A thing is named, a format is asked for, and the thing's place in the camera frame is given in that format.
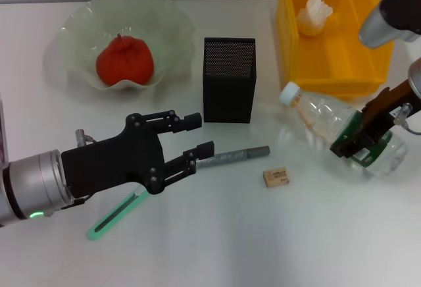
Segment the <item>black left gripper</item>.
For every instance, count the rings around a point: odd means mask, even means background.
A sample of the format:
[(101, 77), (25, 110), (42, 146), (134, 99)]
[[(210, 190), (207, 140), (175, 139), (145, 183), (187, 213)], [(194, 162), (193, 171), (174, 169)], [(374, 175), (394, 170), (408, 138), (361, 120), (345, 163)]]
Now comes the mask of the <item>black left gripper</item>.
[(202, 116), (180, 118), (174, 110), (131, 114), (119, 135), (61, 153), (66, 185), (74, 196), (88, 196), (137, 182), (150, 194), (197, 172), (197, 161), (214, 156), (214, 142), (197, 147), (164, 164), (157, 133), (178, 133), (202, 127)]

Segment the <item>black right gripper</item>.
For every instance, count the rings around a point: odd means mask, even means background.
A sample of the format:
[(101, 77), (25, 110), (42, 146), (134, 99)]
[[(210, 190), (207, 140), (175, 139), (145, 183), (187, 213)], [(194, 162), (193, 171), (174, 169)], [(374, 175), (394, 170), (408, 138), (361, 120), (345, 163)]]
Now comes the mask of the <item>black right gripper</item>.
[(391, 113), (405, 103), (412, 105), (410, 116), (420, 111), (420, 97), (412, 90), (409, 81), (392, 90), (386, 87), (361, 112), (354, 112), (330, 150), (339, 158), (350, 158), (362, 148), (384, 151), (393, 137), (389, 129), (395, 125), (395, 117)]

